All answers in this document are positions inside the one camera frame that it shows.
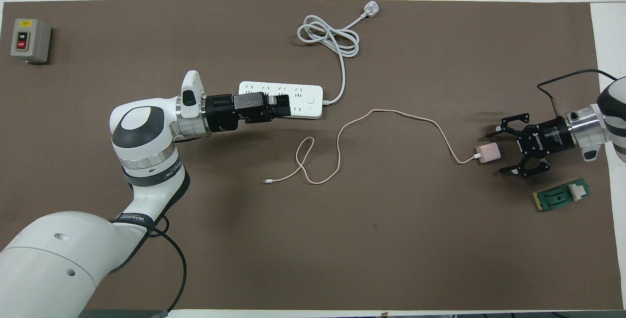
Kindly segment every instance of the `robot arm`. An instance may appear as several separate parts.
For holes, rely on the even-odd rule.
[[[501,173],[512,171],[523,177],[543,173],[550,169],[550,164],[546,160],[547,155],[574,148],[576,145],[581,149],[585,161],[593,161],[597,158],[602,145],[607,142],[613,143],[617,156],[626,162],[626,77],[615,80],[604,89],[597,99],[597,104],[590,104],[566,114],[565,117],[557,116],[539,124],[528,124],[529,119],[528,113],[505,117],[501,124],[496,126],[496,131],[487,135],[487,137],[500,133],[514,135],[519,150],[523,153],[519,164],[502,168]],[[517,131],[508,126],[509,122],[515,120],[521,120],[528,125]],[[539,160],[538,166],[526,169],[527,162],[533,158]]]
[[[175,142],[232,131],[239,120],[266,122],[290,113],[288,95],[206,96],[196,71],[187,73],[178,97],[114,109],[112,146],[134,192],[116,217],[125,223],[66,211],[28,225],[0,252],[2,316],[78,316],[101,280],[148,238],[145,226],[158,224],[185,193],[190,178]]]
[[[626,162],[626,77],[615,80],[602,91],[598,107],[617,156]]]

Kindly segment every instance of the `cable connector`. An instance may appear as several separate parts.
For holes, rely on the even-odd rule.
[[[474,159],[480,160],[482,164],[499,158],[500,149],[498,148],[498,144],[496,142],[483,144],[482,146],[476,147],[476,154],[474,155]]]
[[[378,11],[380,11],[380,7],[374,0],[367,3],[363,8],[363,12],[366,13],[367,17],[374,17]]]

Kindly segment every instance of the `power outlet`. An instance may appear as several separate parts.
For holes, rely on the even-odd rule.
[[[322,117],[322,96],[320,86],[309,84],[253,82],[245,80],[239,84],[239,94],[263,92],[269,95],[289,95],[291,118],[319,119]]]

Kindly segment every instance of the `black band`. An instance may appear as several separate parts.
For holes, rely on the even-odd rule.
[[[141,213],[121,213],[116,220],[124,220],[126,222],[133,222],[134,224],[141,225],[143,227],[154,228],[155,222],[149,216]]]
[[[606,129],[608,129],[608,132],[612,133],[613,135],[626,138],[626,129],[616,128],[615,126],[612,126],[610,124],[606,124]]]
[[[126,181],[128,181],[129,184],[140,186],[140,187],[147,187],[147,186],[154,186],[155,184],[166,182],[167,180],[174,177],[174,175],[176,175],[182,167],[183,167],[183,161],[180,159],[180,156],[179,156],[179,158],[176,159],[174,164],[172,164],[172,166],[170,166],[169,168],[165,169],[165,171],[161,171],[160,173],[156,175],[147,176],[145,178],[134,178],[128,175],[126,173],[126,170],[123,170],[123,171],[124,171],[124,177],[126,178]]]
[[[613,143],[613,148],[615,148],[615,151],[617,153],[620,153],[620,155],[626,155],[626,148],[622,147],[622,146],[618,146],[617,144]]]
[[[190,180],[191,178],[189,177],[189,174],[187,173],[187,171],[185,170],[185,178],[183,178],[183,182],[180,185],[179,189],[176,191],[176,193],[174,193],[174,195],[172,196],[172,199],[170,199],[170,201],[167,203],[167,205],[165,206],[165,208],[163,209],[163,211],[161,212],[161,215],[159,215],[156,218],[156,222],[155,223],[159,223],[159,221],[163,218],[163,216],[165,216],[165,213],[176,203],[178,202],[179,199],[182,198],[183,195],[185,195],[185,192],[187,191],[187,189],[189,188],[189,184],[190,184]],[[144,242],[146,242],[147,238],[149,236],[149,231],[146,231],[145,235],[143,235],[143,238],[141,238],[141,241],[139,241],[139,244],[136,245],[135,249],[133,250],[132,253],[130,253],[130,255],[128,256],[128,258],[126,258],[126,260],[124,261],[124,263],[120,264],[119,267],[117,267],[116,269],[113,269],[111,271],[111,273],[114,273],[116,271],[118,271],[119,269],[122,269],[122,267],[124,267],[130,260],[131,258],[134,256],[135,253],[137,253],[137,251],[139,251],[139,248],[141,247],[141,245],[143,245]]]
[[[598,108],[603,115],[624,119],[626,104],[619,99],[613,97],[609,92],[613,84],[615,84],[615,82],[609,84],[608,87],[604,88],[604,91],[600,93],[597,100]]]

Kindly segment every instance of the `switch box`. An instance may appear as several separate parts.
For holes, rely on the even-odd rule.
[[[40,20],[15,20],[11,56],[29,64],[44,64],[47,62],[51,31],[50,26]]]

